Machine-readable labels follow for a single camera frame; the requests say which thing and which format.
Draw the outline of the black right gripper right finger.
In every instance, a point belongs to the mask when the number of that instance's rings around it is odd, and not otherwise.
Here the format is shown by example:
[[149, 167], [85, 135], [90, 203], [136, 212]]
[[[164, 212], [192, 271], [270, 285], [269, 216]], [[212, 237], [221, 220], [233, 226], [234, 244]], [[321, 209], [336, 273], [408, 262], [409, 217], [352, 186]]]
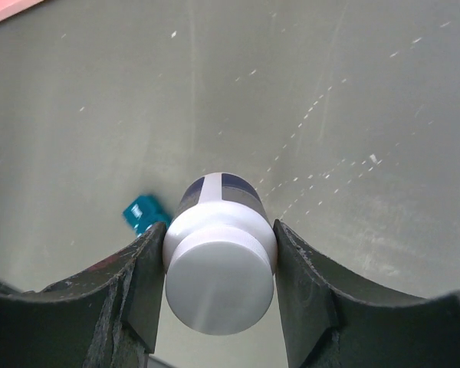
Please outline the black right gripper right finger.
[[281, 221], [276, 283], [290, 367], [460, 367], [460, 291], [422, 298], [377, 284]]

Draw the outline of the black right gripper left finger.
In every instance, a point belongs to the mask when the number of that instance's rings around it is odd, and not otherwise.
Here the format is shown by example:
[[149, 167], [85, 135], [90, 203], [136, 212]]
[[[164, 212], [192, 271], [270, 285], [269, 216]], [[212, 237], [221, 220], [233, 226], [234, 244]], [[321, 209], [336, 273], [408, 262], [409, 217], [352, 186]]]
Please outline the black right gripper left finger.
[[146, 367], [163, 289], [158, 222], [42, 291], [0, 285], [0, 367]]

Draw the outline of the teal pill organizer box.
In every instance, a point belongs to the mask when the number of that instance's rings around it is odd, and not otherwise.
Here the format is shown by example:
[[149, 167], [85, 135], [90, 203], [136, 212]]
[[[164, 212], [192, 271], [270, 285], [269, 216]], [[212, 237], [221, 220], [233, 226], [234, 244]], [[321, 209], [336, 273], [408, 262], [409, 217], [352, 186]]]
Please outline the teal pill organizer box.
[[166, 227], [169, 227], [172, 221], [172, 217], [154, 195], [138, 196], [124, 209], [123, 217], [137, 237], [140, 237], [157, 222], [164, 222]]

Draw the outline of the white pill bottle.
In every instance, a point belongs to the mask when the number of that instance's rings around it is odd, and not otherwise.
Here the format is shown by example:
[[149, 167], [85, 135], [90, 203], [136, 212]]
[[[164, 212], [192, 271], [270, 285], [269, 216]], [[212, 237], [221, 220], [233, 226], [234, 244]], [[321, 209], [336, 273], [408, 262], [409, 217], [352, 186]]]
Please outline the white pill bottle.
[[255, 188], [214, 172], [184, 193], [163, 242], [166, 299], [192, 330], [241, 333], [268, 311], [278, 245]]

